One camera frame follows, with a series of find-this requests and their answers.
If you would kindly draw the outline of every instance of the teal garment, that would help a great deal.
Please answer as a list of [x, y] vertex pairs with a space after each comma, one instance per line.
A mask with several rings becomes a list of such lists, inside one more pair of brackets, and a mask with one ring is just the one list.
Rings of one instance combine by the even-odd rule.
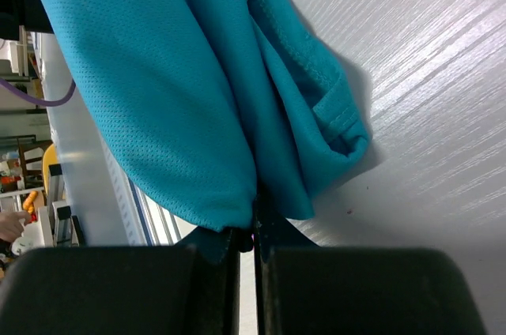
[[257, 180], [308, 219], [364, 155], [343, 69], [289, 0], [42, 2], [113, 155], [184, 220], [250, 227]]

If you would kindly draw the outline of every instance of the cable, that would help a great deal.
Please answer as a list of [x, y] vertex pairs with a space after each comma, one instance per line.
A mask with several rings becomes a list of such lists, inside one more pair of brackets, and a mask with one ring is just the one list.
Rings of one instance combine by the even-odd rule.
[[39, 100], [38, 98], [35, 98], [33, 96], [29, 96], [28, 94], [24, 94], [22, 91], [18, 90], [14, 86], [12, 86], [9, 82], [4, 80], [3, 78], [0, 78], [0, 85], [9, 90], [12, 94], [19, 96], [23, 100], [26, 100], [27, 102], [31, 104], [36, 104], [39, 106], [45, 106], [45, 107], [56, 107], [61, 106], [62, 104], [67, 103], [70, 98], [72, 98], [72, 95], [74, 94], [74, 90], [76, 89], [76, 83], [74, 80], [72, 80], [72, 83], [70, 84], [69, 91], [66, 92], [66, 95], [60, 99], [60, 100]]

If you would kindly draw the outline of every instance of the person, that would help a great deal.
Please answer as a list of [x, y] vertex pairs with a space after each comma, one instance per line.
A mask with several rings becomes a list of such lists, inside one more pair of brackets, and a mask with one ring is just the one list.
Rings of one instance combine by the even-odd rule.
[[21, 224], [23, 220], [26, 225], [32, 221], [32, 217], [26, 211], [0, 213], [0, 239], [12, 243], [19, 238], [25, 230]]

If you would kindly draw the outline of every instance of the glossy white surface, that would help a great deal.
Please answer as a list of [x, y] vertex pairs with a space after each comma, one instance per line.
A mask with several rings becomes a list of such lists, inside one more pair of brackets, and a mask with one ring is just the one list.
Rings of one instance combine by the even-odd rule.
[[[353, 174], [366, 172], [299, 228], [325, 245], [448, 252], [489, 333], [506, 333], [506, 0], [293, 1], [343, 61], [374, 134]], [[242, 309], [242, 333], [256, 333]]]

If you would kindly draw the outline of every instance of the fabric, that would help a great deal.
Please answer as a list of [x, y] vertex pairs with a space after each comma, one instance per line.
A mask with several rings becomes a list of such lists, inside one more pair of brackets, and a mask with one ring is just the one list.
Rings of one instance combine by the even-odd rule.
[[216, 231], [251, 226], [257, 180], [289, 218], [364, 154], [346, 76], [289, 0], [42, 0], [128, 176]]

